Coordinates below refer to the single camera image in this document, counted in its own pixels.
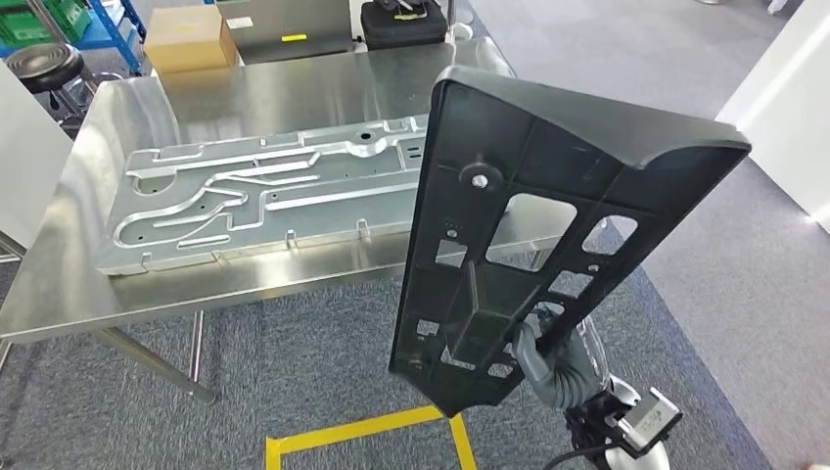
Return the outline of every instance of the white wall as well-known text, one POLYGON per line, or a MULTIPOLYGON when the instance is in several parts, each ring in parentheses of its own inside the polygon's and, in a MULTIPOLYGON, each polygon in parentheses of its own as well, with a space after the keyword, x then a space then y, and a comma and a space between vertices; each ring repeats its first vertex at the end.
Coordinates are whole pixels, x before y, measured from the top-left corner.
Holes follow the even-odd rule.
POLYGON ((830 1, 806 0, 717 116, 830 232, 830 1))
POLYGON ((29 248, 72 142, 2 62, 0 110, 0 231, 29 248))

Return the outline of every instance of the black stool seat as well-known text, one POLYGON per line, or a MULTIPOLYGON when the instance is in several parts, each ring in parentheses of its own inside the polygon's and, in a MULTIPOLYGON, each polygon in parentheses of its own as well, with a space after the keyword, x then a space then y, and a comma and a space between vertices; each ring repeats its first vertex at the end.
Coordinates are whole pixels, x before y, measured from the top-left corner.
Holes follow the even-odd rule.
POLYGON ((63 89, 83 70, 83 58, 68 44, 47 43, 26 46, 6 59, 9 70, 29 93, 63 89))

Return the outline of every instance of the cardboard box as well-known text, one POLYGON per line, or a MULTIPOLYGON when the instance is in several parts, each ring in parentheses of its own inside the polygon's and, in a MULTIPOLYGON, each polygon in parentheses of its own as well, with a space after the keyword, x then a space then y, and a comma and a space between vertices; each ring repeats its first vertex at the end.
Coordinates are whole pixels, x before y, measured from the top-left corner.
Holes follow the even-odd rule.
POLYGON ((228 68, 238 57, 230 28, 215 5, 153 10, 144 53, 159 76, 228 68))

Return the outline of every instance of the stainless steel table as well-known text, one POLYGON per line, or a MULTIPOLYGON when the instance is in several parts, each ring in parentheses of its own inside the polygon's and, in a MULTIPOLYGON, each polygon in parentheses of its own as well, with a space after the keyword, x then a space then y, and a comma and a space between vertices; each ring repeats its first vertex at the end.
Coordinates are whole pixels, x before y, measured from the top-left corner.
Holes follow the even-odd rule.
MULTIPOLYGON (((140 149, 403 118, 429 110, 438 73, 510 74, 489 39, 110 82, 95 96, 34 244, 0 309, 13 343, 94 332, 200 400, 202 311, 402 272, 409 233, 108 277, 93 264, 125 159, 140 149), (193 314, 190 374, 116 327, 193 314)), ((516 205, 504 253, 551 248, 564 227, 516 205)))

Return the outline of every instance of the black bag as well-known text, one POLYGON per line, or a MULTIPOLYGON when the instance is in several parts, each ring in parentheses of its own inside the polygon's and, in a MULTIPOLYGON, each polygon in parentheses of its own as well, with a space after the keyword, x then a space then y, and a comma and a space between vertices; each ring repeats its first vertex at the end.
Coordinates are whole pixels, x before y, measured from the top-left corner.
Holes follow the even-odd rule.
POLYGON ((440 7, 433 0, 426 1, 423 7, 427 13, 424 18, 396 20, 395 16, 408 11, 402 8, 401 12, 398 9, 387 11, 376 3, 364 3, 360 10, 360 23, 363 24, 369 50, 443 42, 446 19, 440 7))

